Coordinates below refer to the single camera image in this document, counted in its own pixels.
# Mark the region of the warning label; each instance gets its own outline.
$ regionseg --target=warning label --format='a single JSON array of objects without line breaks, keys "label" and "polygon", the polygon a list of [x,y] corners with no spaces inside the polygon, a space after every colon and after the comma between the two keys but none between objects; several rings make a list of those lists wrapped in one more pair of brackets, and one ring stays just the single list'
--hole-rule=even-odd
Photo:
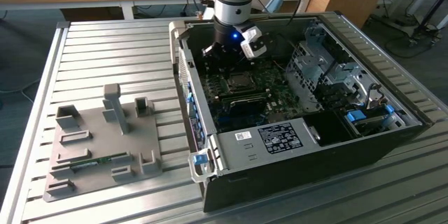
[{"label": "warning label", "polygon": [[291,123],[262,128],[259,133],[271,154],[303,147]]}]

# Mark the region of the motherboard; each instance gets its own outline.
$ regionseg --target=motherboard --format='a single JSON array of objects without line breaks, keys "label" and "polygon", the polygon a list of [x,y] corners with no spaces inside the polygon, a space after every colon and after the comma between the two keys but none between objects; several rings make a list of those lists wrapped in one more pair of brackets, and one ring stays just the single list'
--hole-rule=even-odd
[{"label": "motherboard", "polygon": [[303,114],[284,67],[274,60],[248,64],[246,71],[200,76],[219,132],[282,122]]}]

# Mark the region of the barcode sticker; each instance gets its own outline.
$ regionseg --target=barcode sticker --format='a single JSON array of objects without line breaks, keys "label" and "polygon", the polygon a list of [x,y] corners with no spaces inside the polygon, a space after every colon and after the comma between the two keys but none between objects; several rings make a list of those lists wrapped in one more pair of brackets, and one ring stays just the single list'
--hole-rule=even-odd
[{"label": "barcode sticker", "polygon": [[236,137],[236,140],[244,140],[244,139],[252,138],[250,131],[236,133],[235,137]]}]

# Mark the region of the aluminum table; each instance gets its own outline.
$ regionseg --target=aluminum table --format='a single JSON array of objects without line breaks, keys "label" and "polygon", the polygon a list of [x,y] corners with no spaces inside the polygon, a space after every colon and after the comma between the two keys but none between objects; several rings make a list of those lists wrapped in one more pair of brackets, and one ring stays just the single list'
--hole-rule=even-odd
[{"label": "aluminum table", "polygon": [[[448,223],[447,107],[347,19],[326,15],[436,122],[416,140],[368,167],[206,214],[190,175],[171,69],[168,23],[175,19],[60,23],[0,223]],[[163,175],[47,203],[56,108],[103,106],[102,86],[115,82],[122,102],[143,96],[155,102]]]}]

